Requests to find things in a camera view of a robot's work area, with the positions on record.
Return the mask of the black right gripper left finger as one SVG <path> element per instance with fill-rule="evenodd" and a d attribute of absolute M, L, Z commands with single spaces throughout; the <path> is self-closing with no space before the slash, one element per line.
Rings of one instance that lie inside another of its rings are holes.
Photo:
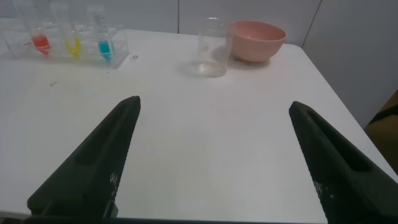
<path fill-rule="evenodd" d="M 32 216 L 114 218 L 140 109 L 139 96 L 119 102 L 29 197 Z"/>

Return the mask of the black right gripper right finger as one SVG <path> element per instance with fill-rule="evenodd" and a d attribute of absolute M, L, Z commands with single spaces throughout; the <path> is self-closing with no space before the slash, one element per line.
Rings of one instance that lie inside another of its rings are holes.
<path fill-rule="evenodd" d="M 289 116 L 328 223 L 397 223 L 397 182 L 311 107 Z"/>

